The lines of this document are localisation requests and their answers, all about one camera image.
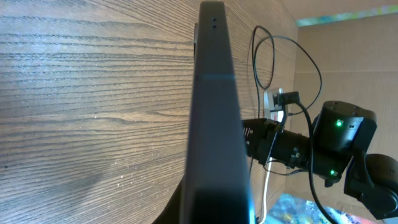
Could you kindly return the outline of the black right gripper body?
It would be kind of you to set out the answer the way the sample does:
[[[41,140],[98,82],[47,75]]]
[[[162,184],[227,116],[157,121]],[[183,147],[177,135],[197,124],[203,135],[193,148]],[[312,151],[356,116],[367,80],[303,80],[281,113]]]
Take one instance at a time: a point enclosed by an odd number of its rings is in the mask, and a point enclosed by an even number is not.
[[[270,157],[269,152],[279,122],[267,118],[245,119],[243,134],[246,143],[246,154],[265,165]]]

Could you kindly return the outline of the Samsung Galaxy smartphone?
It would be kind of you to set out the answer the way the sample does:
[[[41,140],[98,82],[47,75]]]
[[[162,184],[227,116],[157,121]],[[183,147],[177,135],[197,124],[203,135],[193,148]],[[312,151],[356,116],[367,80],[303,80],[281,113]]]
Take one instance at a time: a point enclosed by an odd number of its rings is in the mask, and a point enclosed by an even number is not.
[[[181,223],[255,223],[224,3],[203,1],[197,25]]]

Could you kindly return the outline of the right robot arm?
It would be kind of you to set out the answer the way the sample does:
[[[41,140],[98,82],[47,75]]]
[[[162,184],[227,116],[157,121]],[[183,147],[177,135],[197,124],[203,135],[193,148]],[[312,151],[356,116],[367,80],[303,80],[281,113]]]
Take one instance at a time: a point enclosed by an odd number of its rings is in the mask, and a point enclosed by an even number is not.
[[[397,160],[384,154],[368,154],[377,129],[376,114],[343,101],[326,101],[310,134],[284,130],[267,118],[243,122],[247,154],[261,165],[270,158],[290,168],[308,172],[310,190],[318,175],[331,187],[345,179],[344,193],[361,202],[377,220],[397,217]]]

